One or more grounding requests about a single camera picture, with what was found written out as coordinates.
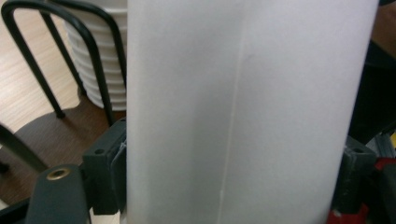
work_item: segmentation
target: chair seat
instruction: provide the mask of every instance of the chair seat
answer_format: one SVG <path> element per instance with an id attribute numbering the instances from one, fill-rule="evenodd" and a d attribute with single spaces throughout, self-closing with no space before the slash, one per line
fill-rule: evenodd
<path id="1" fill-rule="evenodd" d="M 108 129 L 103 109 L 87 97 L 80 104 L 64 111 L 66 117 L 57 119 L 54 113 L 37 118 L 15 134 L 49 167 L 59 164 L 81 164 L 83 152 Z M 116 112 L 116 119 L 125 112 Z M 0 175 L 0 199 L 14 204 L 28 198 L 33 190 L 37 173 L 4 150 L 0 158 L 10 165 L 10 170 Z"/>

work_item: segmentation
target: white paper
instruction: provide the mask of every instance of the white paper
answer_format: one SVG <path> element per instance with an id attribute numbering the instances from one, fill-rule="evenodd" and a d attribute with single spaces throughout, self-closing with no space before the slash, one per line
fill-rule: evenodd
<path id="1" fill-rule="evenodd" d="M 324 223 L 375 2 L 128 6 L 128 223 Z"/>

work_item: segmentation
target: black chair frame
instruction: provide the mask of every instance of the black chair frame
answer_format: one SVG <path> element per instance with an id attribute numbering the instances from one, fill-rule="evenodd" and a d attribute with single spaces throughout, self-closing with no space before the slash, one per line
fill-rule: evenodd
<path id="1" fill-rule="evenodd" d="M 19 9 L 19 8 L 35 9 L 41 13 L 44 21 L 46 22 L 46 24 L 49 27 L 50 32 L 52 33 L 52 36 L 54 36 L 54 39 L 57 42 L 58 47 L 60 47 L 61 53 L 66 58 L 66 62 L 68 63 L 69 67 L 70 67 L 70 65 L 72 65 L 71 66 L 72 68 L 74 68 L 74 65 L 72 64 L 72 61 L 71 61 L 70 57 L 68 56 L 68 52 L 64 48 L 63 43 L 60 44 L 60 42 L 62 42 L 62 39 L 59 37 L 56 27 L 50 18 L 50 14 L 54 14 L 54 15 L 62 18 L 63 20 L 67 21 L 78 31 L 78 33 L 81 35 L 81 37 L 82 37 L 83 41 L 85 42 L 87 49 L 91 55 L 93 69 L 96 74 L 96 80 L 98 81 L 99 91 L 101 93 L 102 101 L 103 101 L 104 108 L 106 111 L 107 122 L 108 122 L 108 125 L 111 126 L 115 122 L 115 118 L 114 118 L 114 114 L 112 111 L 112 105 L 110 103 L 110 98 L 108 95 L 106 78 L 105 78 L 102 62 L 101 62 L 100 55 L 99 55 L 99 49 L 96 45 L 96 42 L 95 42 L 91 32 L 88 30 L 88 28 L 84 25 L 84 23 L 80 19 L 75 17 L 73 14 L 71 14 L 64 8 L 54 5 L 50 2 L 28 1 L 28 0 L 8 0 L 2 6 L 2 10 L 1 10 L 2 17 L 6 24 L 6 27 L 8 28 L 12 37 L 14 38 L 14 41 L 17 43 L 17 46 L 19 47 L 26 62 L 28 62 L 30 68 L 32 69 L 33 73 L 35 74 L 35 78 L 37 79 L 41 88 L 46 93 L 47 97 L 49 98 L 49 101 L 52 104 L 58 118 L 64 117 L 64 112 L 59 107 L 59 104 L 56 101 L 56 99 L 50 89 L 50 86 L 48 85 L 46 79 L 44 78 L 37 62 L 35 61 L 35 58 L 34 58 L 32 52 L 29 50 L 29 47 L 27 46 L 27 44 L 21 34 L 21 31 L 18 28 L 17 23 L 15 22 L 14 12 L 16 9 Z M 74 72 L 72 72 L 72 73 L 73 73 L 75 80 L 77 81 L 79 87 L 82 89 L 82 92 L 84 93 L 85 91 L 82 87 L 82 82 L 80 81 L 80 78 L 78 76 L 76 76 L 76 74 Z"/>

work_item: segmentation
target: red object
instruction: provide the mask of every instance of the red object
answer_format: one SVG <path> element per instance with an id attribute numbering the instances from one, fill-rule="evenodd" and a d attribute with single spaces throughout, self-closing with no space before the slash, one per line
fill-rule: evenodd
<path id="1" fill-rule="evenodd" d="M 396 159 L 393 158 L 379 158 L 376 163 L 375 163 L 375 168 L 378 171 L 381 171 L 382 168 L 384 168 L 385 165 L 388 164 L 396 164 Z"/>
<path id="2" fill-rule="evenodd" d="M 361 210 L 358 214 L 340 214 L 336 211 L 331 211 L 326 224 L 365 224 L 369 208 L 361 205 Z"/>

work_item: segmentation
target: wooden floor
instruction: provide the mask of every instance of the wooden floor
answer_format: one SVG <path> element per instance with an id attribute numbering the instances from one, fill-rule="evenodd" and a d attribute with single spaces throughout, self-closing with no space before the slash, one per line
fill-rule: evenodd
<path id="1" fill-rule="evenodd" d="M 15 13 L 18 25 L 27 39 L 44 75 L 52 87 L 61 108 L 79 104 L 77 85 L 55 47 L 39 15 L 30 10 Z M 63 23 L 56 20 L 65 38 Z M 53 111 L 38 86 L 26 61 L 22 58 L 4 23 L 0 22 L 0 123 L 16 132 L 32 120 Z M 5 205 L 0 202 L 0 209 Z M 118 217 L 94 217 L 93 223 L 118 223 Z"/>

